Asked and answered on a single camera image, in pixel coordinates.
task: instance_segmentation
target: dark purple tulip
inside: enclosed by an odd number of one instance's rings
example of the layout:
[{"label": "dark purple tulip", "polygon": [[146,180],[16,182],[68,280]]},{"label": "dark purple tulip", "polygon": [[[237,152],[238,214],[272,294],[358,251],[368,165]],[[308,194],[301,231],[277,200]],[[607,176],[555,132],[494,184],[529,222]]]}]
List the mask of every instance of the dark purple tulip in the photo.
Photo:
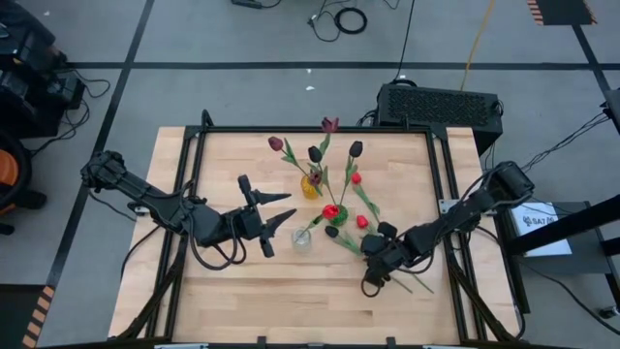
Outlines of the dark purple tulip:
[{"label": "dark purple tulip", "polygon": [[284,142],[277,137],[269,137],[269,146],[275,151],[280,151],[284,146]]},{"label": "dark purple tulip", "polygon": [[321,172],[313,172],[310,173],[310,177],[308,178],[310,181],[310,184],[317,186],[319,184],[321,184],[321,178],[323,177],[323,173]]},{"label": "dark purple tulip", "polygon": [[362,150],[363,143],[360,141],[355,141],[353,142],[353,144],[351,144],[351,147],[349,148],[349,155],[351,155],[351,157],[357,158],[359,157],[359,155],[361,155]]},{"label": "dark purple tulip", "polygon": [[310,157],[310,161],[315,164],[318,164],[321,162],[321,160],[323,160],[323,154],[314,145],[308,148],[308,156]]},{"label": "dark purple tulip", "polygon": [[338,118],[336,117],[333,121],[324,117],[323,121],[321,121],[321,128],[325,133],[334,133],[338,130]]},{"label": "dark purple tulip", "polygon": [[336,227],[327,226],[327,227],[325,227],[325,233],[330,238],[336,238],[338,236],[338,233],[340,233],[340,232],[338,231],[338,228],[336,228]]}]

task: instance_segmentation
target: metal bracket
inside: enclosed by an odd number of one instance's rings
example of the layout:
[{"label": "metal bracket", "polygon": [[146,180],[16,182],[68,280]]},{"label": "metal bracket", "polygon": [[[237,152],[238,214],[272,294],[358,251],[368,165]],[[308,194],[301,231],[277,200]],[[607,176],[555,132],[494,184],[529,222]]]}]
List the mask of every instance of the metal bracket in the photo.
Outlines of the metal bracket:
[{"label": "metal bracket", "polygon": [[[458,203],[458,199],[441,199],[438,200],[437,202],[439,203],[439,210],[440,210],[440,214],[446,214],[448,213],[448,211],[454,206],[456,205],[456,203]],[[487,216],[487,217],[493,217],[494,215],[497,214],[497,211],[495,209],[491,209],[485,213],[483,213],[483,216]]]}]

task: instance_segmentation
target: black tulip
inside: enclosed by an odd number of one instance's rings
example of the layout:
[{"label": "black tulip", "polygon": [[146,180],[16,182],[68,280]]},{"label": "black tulip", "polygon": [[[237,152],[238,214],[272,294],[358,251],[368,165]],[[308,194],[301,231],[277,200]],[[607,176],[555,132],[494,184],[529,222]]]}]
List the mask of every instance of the black tulip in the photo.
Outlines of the black tulip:
[{"label": "black tulip", "polygon": [[314,145],[308,148],[308,156],[310,156],[310,161],[315,164],[318,164],[321,162],[321,160],[323,160],[323,154]]},{"label": "black tulip", "polygon": [[330,238],[336,238],[338,236],[338,233],[340,232],[338,231],[338,228],[336,227],[327,226],[325,227],[325,233]]},{"label": "black tulip", "polygon": [[349,155],[351,155],[351,157],[357,158],[359,157],[359,155],[361,155],[361,151],[363,150],[364,146],[363,143],[360,141],[355,141],[353,142],[353,144],[351,144],[351,147],[349,148]]}]

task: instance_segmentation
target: orange striped tape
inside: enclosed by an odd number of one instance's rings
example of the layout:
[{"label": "orange striped tape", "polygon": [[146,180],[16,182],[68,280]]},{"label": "orange striped tape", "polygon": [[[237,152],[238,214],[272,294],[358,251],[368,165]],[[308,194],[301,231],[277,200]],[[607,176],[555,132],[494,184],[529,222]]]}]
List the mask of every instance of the orange striped tape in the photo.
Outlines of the orange striped tape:
[{"label": "orange striped tape", "polygon": [[23,348],[35,348],[37,346],[37,341],[39,340],[39,335],[41,335],[41,329],[43,328],[43,323],[46,321],[47,312],[49,311],[49,306],[51,305],[53,297],[54,289],[52,287],[46,286],[43,291],[41,291],[37,299],[37,304],[32,311],[30,323],[26,328],[26,334],[21,341]]}]

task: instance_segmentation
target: black box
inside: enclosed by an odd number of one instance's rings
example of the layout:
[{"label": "black box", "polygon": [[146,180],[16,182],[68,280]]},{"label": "black box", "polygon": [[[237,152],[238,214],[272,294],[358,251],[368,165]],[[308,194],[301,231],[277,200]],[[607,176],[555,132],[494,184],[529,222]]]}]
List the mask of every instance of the black box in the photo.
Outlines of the black box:
[{"label": "black box", "polygon": [[436,133],[471,127],[478,155],[503,133],[503,108],[495,94],[385,84],[378,102],[374,125],[400,126],[408,120],[412,126],[431,126]]}]

